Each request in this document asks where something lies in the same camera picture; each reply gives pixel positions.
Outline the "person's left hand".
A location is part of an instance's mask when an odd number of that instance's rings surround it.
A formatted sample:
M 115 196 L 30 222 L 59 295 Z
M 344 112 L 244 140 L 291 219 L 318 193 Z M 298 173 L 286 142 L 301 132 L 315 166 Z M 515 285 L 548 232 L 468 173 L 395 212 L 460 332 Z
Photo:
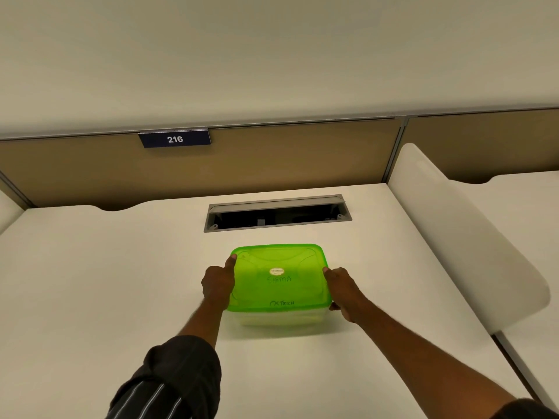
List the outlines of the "person's left hand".
M 201 281 L 203 303 L 223 312 L 229 306 L 230 296 L 235 286 L 234 273 L 227 273 L 223 267 L 210 266 Z

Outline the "person's right hand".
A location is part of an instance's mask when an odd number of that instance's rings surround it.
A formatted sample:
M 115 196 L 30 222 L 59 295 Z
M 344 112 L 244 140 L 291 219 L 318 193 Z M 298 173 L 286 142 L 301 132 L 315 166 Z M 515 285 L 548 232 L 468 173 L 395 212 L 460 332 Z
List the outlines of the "person's right hand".
M 341 311 L 348 322 L 360 325 L 371 302 L 345 268 L 335 269 L 338 273 L 338 282 L 335 287 L 328 287 L 332 297 L 329 309 Z

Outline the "green lid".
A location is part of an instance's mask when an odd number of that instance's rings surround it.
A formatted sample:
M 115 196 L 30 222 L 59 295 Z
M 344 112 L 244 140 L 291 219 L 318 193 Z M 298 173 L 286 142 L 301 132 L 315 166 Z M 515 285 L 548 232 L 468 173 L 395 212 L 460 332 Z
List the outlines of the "green lid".
M 323 269 L 323 249 L 315 244 L 235 248 L 235 285 L 227 310 L 276 313 L 318 310 L 332 303 Z

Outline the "clear plastic food container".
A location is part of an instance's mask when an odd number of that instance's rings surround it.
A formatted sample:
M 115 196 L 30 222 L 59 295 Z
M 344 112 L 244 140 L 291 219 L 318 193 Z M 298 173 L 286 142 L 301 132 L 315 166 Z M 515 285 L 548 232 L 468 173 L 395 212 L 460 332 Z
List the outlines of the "clear plastic food container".
M 236 324 L 250 327 L 291 327 L 310 326 L 324 321 L 328 307 L 308 310 L 285 310 L 274 312 L 232 312 L 227 311 Z

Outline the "person's left forearm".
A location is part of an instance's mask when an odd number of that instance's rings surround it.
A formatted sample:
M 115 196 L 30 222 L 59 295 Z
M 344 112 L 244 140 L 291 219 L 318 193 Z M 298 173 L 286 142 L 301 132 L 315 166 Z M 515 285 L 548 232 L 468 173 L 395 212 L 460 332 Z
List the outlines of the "person's left forearm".
M 215 419 L 222 376 L 215 340 L 223 311 L 204 300 L 184 334 L 152 347 L 115 394 L 106 419 Z

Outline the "person's right forearm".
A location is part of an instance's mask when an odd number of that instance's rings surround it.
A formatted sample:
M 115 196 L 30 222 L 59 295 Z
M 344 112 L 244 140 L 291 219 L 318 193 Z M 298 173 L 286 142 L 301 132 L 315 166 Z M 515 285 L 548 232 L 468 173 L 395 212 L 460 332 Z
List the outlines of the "person's right forearm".
M 427 419 L 559 419 L 539 402 L 515 398 L 371 301 L 360 301 L 347 312 L 398 373 Z

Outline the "beige partition panel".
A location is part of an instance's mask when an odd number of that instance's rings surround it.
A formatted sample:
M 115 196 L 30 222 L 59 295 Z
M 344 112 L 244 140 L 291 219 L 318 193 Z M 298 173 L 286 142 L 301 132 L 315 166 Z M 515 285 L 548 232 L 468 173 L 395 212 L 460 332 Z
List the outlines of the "beige partition panel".
M 217 128 L 211 144 L 144 148 L 138 134 L 0 142 L 31 205 L 114 211 L 151 200 L 380 183 L 401 121 Z
M 559 170 L 559 108 L 411 118 L 412 143 L 452 180 L 480 184 L 504 174 Z

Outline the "dark blue number sign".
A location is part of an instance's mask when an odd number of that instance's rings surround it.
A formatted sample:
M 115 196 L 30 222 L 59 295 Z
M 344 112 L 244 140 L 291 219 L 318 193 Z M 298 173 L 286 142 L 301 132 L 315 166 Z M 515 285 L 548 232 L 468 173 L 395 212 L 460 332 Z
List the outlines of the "dark blue number sign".
M 144 148 L 210 146 L 209 130 L 175 130 L 161 132 L 141 132 L 139 139 Z

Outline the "white desk divider panel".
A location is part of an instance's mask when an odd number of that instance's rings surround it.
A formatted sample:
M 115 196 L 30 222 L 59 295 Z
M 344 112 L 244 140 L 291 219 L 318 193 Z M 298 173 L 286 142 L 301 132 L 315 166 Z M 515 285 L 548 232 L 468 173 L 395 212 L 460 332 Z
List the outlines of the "white desk divider panel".
M 400 149 L 388 187 L 488 333 L 549 305 L 543 275 L 415 144 Z

